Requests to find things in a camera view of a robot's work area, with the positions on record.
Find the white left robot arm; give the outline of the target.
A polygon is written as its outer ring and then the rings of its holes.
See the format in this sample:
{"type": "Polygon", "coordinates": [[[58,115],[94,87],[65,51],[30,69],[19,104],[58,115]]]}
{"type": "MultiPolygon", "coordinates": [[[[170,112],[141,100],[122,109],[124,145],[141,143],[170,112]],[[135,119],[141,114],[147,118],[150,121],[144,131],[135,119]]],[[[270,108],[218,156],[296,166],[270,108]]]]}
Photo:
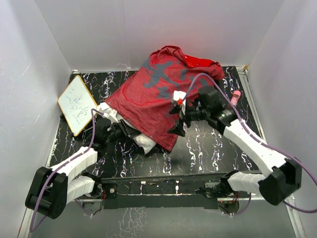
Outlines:
{"type": "Polygon", "coordinates": [[[100,196],[102,185],[81,173],[106,153],[110,143],[132,139],[140,134],[122,119],[114,123],[109,119],[98,120],[87,136],[88,141],[76,153],[55,166],[40,167],[36,171],[25,206],[56,219],[76,198],[85,194],[92,198],[100,196]]]}

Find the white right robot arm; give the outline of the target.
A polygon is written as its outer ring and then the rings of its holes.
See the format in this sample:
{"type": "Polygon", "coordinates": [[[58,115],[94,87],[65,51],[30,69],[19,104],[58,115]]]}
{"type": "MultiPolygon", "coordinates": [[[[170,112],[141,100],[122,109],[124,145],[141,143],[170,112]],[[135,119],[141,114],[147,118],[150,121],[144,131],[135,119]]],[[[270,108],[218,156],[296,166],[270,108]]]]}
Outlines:
{"type": "Polygon", "coordinates": [[[177,114],[179,119],[168,133],[185,136],[184,125],[205,120],[245,152],[260,170],[259,174],[233,170],[205,193],[231,197],[243,191],[260,194],[271,205],[278,205],[301,187],[302,168],[280,152],[267,148],[264,141],[238,119],[232,108],[223,106],[219,92],[213,86],[200,88],[191,106],[183,91],[174,91],[171,102],[174,107],[170,114],[177,114]]]}

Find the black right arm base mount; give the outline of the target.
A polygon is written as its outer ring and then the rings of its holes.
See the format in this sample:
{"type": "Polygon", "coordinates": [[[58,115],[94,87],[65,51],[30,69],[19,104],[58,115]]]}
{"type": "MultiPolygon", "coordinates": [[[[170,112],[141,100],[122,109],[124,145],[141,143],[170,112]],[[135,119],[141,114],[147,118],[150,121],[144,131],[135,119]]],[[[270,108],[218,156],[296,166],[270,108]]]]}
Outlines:
{"type": "Polygon", "coordinates": [[[201,194],[206,198],[230,198],[232,200],[249,197],[247,192],[233,191],[221,182],[206,182],[195,189],[195,194],[201,194]]]}

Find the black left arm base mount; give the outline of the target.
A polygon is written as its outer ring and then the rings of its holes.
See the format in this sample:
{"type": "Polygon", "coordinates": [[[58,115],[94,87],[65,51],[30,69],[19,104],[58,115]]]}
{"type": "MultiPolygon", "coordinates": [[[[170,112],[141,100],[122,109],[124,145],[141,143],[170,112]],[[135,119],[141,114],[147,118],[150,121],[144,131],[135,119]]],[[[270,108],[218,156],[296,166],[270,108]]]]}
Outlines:
{"type": "Polygon", "coordinates": [[[102,183],[101,198],[103,201],[109,199],[116,199],[118,194],[118,186],[116,183],[102,183]]]}

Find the white pillow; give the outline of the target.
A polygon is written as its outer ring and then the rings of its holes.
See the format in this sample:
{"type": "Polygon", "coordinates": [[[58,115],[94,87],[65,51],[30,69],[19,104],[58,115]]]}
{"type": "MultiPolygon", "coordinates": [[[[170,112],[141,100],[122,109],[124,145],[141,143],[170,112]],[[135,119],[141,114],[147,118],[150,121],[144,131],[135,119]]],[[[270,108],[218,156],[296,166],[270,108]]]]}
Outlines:
{"type": "MultiPolygon", "coordinates": [[[[101,109],[106,109],[106,108],[111,108],[111,107],[107,103],[103,102],[96,107],[96,110],[101,113],[101,109]]],[[[117,112],[117,119],[118,119],[118,121],[120,121],[122,119],[129,126],[135,128],[133,125],[131,125],[129,123],[128,120],[125,120],[118,112],[117,112]]],[[[133,138],[133,140],[137,143],[138,146],[143,148],[145,154],[149,153],[150,150],[153,149],[154,146],[156,145],[156,143],[152,139],[150,139],[149,137],[147,137],[143,133],[141,133],[138,136],[136,136],[135,138],[133,138]]]]}

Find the red patterned pillowcase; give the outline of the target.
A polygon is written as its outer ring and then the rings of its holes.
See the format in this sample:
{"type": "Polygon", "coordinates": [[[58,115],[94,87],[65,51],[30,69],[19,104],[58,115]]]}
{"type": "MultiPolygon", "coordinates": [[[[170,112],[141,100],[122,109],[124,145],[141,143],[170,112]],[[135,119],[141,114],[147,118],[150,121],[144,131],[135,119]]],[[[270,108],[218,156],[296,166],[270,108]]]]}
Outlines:
{"type": "Polygon", "coordinates": [[[174,126],[177,115],[170,115],[174,91],[188,92],[187,101],[193,101],[198,89],[212,85],[206,77],[222,80],[225,75],[220,63],[183,54],[180,47],[165,46],[150,54],[141,68],[129,77],[105,102],[141,133],[163,149],[171,151],[177,135],[167,131],[174,126]]]}

